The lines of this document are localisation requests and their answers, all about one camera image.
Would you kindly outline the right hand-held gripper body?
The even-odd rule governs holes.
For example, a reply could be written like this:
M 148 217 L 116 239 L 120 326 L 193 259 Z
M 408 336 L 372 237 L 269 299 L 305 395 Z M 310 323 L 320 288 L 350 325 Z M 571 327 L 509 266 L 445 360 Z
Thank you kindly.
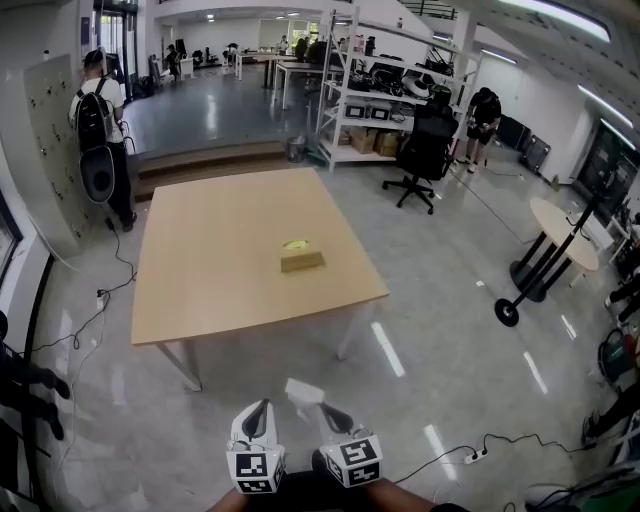
M 330 474 L 344 487 L 354 488 L 382 477 L 383 454 L 379 438 L 363 424 L 352 433 L 336 433 L 321 427 L 319 448 Z

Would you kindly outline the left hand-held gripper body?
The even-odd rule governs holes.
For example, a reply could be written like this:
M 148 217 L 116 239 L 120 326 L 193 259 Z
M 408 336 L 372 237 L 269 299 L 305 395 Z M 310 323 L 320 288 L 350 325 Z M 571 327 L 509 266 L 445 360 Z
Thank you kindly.
M 275 494 L 285 472 L 285 448 L 279 442 L 274 408 L 270 401 L 269 438 L 249 441 L 243 434 L 244 411 L 248 407 L 232 422 L 226 451 L 230 477 L 241 494 Z

